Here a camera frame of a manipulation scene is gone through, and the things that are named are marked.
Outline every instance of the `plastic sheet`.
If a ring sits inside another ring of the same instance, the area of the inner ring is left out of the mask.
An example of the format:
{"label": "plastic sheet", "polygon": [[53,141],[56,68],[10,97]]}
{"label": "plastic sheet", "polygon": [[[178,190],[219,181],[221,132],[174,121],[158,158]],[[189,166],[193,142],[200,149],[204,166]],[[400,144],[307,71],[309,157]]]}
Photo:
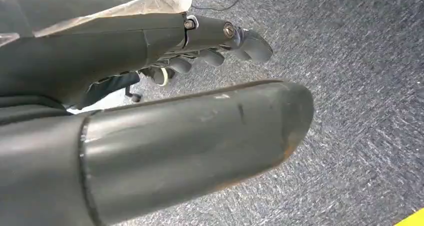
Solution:
{"label": "plastic sheet", "polygon": [[187,11],[192,0],[0,0],[0,46],[102,17]]}

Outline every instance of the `robotic arm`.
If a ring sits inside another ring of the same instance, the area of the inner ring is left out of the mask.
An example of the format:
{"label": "robotic arm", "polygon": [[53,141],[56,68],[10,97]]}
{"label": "robotic arm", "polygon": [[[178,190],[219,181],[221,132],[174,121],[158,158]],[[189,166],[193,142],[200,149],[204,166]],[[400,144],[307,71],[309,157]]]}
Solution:
{"label": "robotic arm", "polygon": [[27,26],[51,17],[20,13],[43,1],[0,1],[0,33],[29,22],[0,47],[0,225],[113,225],[276,167],[309,129],[311,93],[276,80],[72,115],[66,107],[113,76],[177,71],[193,57],[219,65],[223,50],[262,62],[272,50],[254,31],[185,13],[39,35]]}

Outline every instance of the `bolt head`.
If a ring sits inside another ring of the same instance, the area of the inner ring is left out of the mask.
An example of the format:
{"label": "bolt head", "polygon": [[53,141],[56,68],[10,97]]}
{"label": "bolt head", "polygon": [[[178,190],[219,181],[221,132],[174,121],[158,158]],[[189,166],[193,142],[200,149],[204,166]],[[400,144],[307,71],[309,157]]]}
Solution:
{"label": "bolt head", "polygon": [[186,28],[187,30],[191,30],[196,28],[196,24],[192,20],[186,20],[184,22],[184,28]]}
{"label": "bolt head", "polygon": [[224,34],[228,38],[232,38],[234,36],[234,26],[233,24],[227,22],[224,25]]}

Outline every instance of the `robotic hand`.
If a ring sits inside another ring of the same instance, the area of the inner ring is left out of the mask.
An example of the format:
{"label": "robotic hand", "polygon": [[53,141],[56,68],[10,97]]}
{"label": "robotic hand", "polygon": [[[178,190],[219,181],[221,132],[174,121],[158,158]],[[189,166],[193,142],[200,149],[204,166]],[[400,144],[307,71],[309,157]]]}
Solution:
{"label": "robotic hand", "polygon": [[[224,62],[220,51],[229,51],[240,60],[267,62],[273,50],[258,33],[236,27],[226,20],[203,16],[181,15],[184,18],[184,41],[180,48],[172,48],[161,55],[156,62],[138,70],[155,84],[164,86],[175,73],[186,74],[192,68],[189,59],[200,58],[211,66],[217,67]],[[92,85],[84,100],[76,106],[82,109],[89,106],[107,94],[125,88],[125,94],[134,102],[139,102],[141,96],[130,93],[130,86],[138,83],[140,78],[133,72],[125,72],[119,76],[103,79]]]}

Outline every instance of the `gray fabric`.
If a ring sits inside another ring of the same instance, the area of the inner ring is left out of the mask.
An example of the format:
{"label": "gray fabric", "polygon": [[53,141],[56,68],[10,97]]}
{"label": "gray fabric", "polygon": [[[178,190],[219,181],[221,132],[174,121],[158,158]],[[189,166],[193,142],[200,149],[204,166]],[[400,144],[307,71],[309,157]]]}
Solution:
{"label": "gray fabric", "polygon": [[148,100],[285,78],[313,92],[313,126],[278,169],[122,225],[387,226],[424,207],[423,1],[241,0],[225,12],[194,10],[257,30],[274,57],[196,62],[165,88],[143,79]]}

